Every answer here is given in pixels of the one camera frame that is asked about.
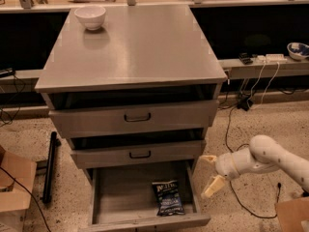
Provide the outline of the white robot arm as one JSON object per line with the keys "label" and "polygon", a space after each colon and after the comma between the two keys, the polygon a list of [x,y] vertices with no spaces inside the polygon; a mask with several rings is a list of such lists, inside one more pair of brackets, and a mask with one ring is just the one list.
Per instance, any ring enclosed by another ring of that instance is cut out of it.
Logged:
{"label": "white robot arm", "polygon": [[214,167],[215,174],[204,187],[201,196],[210,198],[228,181],[246,173],[269,173],[281,169],[306,192],[309,192],[309,160],[284,149],[266,135],[251,138],[247,148],[220,156],[202,155],[201,160]]}

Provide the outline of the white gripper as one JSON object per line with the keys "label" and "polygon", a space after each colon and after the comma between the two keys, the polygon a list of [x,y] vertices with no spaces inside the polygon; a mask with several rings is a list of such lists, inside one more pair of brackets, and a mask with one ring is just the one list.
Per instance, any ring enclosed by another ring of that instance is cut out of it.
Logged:
{"label": "white gripper", "polygon": [[231,181],[239,177],[239,172],[231,153],[226,153],[219,157],[214,155],[202,155],[200,160],[208,162],[209,164],[215,164],[215,170],[219,174],[211,177],[211,180],[201,193],[203,198],[211,198],[225,186],[226,180]]}

